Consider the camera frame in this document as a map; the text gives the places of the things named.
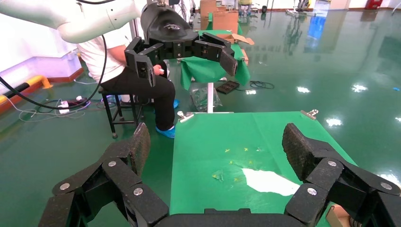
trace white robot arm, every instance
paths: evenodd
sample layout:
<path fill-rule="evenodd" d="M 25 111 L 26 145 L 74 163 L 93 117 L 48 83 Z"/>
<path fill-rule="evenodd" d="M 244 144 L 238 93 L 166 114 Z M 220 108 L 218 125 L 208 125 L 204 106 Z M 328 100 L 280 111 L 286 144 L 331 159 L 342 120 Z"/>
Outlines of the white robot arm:
<path fill-rule="evenodd" d="M 83 43 L 140 17 L 146 1 L 112 0 L 86 4 L 76 0 L 0 0 L 0 13 L 54 28 L 63 40 Z"/>

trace human hand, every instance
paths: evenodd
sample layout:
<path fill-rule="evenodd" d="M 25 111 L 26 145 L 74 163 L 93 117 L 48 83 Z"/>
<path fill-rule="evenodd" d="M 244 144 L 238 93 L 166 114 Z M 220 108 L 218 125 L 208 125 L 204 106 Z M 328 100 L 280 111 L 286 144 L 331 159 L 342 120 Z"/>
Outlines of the human hand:
<path fill-rule="evenodd" d="M 162 69 L 162 67 L 160 65 L 153 66 L 153 70 L 155 71 L 156 75 L 163 75 L 164 74 L 164 70 Z"/>

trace yellow pipe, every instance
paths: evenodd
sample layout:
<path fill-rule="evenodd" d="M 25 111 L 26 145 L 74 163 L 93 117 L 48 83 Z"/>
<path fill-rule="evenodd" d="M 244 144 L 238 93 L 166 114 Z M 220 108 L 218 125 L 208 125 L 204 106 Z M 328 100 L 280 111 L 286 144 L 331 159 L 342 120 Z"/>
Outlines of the yellow pipe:
<path fill-rule="evenodd" d="M 48 89 L 48 88 L 53 87 L 53 85 L 49 83 L 49 80 L 45 76 L 32 77 L 31 79 L 26 81 L 26 83 L 29 84 L 30 86 L 32 86 L 32 85 L 36 84 L 39 81 L 42 82 L 43 89 Z"/>
<path fill-rule="evenodd" d="M 37 82 L 42 82 L 43 89 L 48 89 L 48 88 L 53 87 L 53 85 L 50 84 L 49 80 L 45 76 L 35 76 L 26 81 L 26 83 L 29 84 L 29 86 L 32 86 L 32 85 L 36 84 Z M 6 101 L 8 101 L 7 97 L 4 95 L 1 95 L 0 96 L 0 105 Z"/>
<path fill-rule="evenodd" d="M 7 97 L 6 96 L 0 96 L 0 105 L 3 104 L 4 102 L 7 101 Z"/>

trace red object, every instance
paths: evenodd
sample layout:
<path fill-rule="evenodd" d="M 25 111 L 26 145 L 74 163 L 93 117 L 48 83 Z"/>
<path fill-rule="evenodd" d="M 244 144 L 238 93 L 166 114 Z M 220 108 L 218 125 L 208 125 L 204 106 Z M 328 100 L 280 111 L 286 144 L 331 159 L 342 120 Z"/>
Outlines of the red object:
<path fill-rule="evenodd" d="M 378 9 L 383 0 L 368 0 L 365 9 Z"/>

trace green table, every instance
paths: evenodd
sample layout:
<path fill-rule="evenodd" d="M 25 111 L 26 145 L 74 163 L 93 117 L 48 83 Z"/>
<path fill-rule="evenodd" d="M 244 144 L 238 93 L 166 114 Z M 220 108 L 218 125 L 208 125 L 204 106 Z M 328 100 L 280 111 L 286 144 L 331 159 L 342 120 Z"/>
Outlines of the green table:
<path fill-rule="evenodd" d="M 199 35 L 203 32 L 208 32 L 213 35 L 216 34 L 231 34 L 229 31 L 224 30 L 210 30 L 210 31 L 199 31 Z M 238 61 L 237 73 L 235 78 L 242 85 L 250 79 L 248 67 L 246 66 L 242 54 L 241 48 L 238 44 L 232 44 L 231 49 L 235 52 L 234 58 Z M 220 63 L 209 61 L 202 58 L 190 57 L 181 60 L 181 85 L 188 90 L 191 85 L 191 78 L 194 77 L 197 82 L 200 83 L 212 83 L 220 80 L 226 76 L 226 71 L 221 68 Z"/>
<path fill-rule="evenodd" d="M 281 145 L 289 122 L 355 164 L 318 121 L 300 112 L 196 114 L 176 126 L 170 214 L 203 213 L 205 208 L 282 213 L 291 196 L 249 187 L 242 166 L 273 171 L 301 185 Z M 212 177 L 216 172 L 223 172 L 224 181 Z M 328 226 L 325 218 L 318 226 Z"/>

